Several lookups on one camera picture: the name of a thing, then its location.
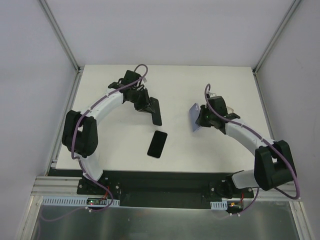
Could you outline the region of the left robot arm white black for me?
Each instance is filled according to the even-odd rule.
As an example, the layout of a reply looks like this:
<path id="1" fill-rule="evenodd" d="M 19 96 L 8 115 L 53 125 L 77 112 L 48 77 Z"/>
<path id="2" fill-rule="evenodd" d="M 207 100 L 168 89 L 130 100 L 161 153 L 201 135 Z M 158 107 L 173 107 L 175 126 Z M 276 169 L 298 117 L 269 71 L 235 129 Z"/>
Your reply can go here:
<path id="1" fill-rule="evenodd" d="M 117 107 L 131 102 L 136 111 L 151 114 L 154 125 L 162 125 L 159 101 L 149 96 L 145 81 L 144 74 L 127 70 L 124 77 L 112 82 L 94 103 L 81 111 L 70 110 L 66 114 L 62 144 L 67 147 L 71 158 L 78 161 L 84 177 L 90 180 L 89 190 L 96 195 L 102 194 L 106 188 L 96 153 L 99 123 Z"/>

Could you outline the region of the beige translucent phone case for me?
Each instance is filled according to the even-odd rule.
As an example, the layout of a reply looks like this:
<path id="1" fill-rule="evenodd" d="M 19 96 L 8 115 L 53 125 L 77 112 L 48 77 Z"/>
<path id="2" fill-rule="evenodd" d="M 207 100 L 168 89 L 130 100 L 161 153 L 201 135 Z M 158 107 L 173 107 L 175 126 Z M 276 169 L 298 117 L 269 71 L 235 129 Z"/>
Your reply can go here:
<path id="1" fill-rule="evenodd" d="M 226 110 L 227 110 L 227 114 L 232 114 L 234 112 L 234 109 L 229 106 L 226 106 Z"/>

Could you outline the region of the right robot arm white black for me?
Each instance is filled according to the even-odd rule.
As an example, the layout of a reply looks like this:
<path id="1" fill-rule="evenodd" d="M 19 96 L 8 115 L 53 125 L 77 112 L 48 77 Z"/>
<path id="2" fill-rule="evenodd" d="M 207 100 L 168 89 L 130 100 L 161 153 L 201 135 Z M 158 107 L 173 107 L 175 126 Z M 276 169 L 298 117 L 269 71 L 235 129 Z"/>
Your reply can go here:
<path id="1" fill-rule="evenodd" d="M 234 198 L 243 189 L 260 188 L 264 191 L 275 189 L 288 182 L 293 182 L 296 194 L 289 195 L 280 191 L 286 197 L 297 200 L 300 198 L 300 187 L 297 172 L 289 144 L 284 140 L 276 141 L 265 138 L 249 127 L 239 115 L 229 113 L 222 96 L 206 97 L 206 104 L 195 103 L 189 110 L 192 131 L 200 128 L 211 128 L 221 131 L 242 146 L 254 156 L 252 170 L 241 170 L 229 174 L 218 189 L 225 198 Z"/>

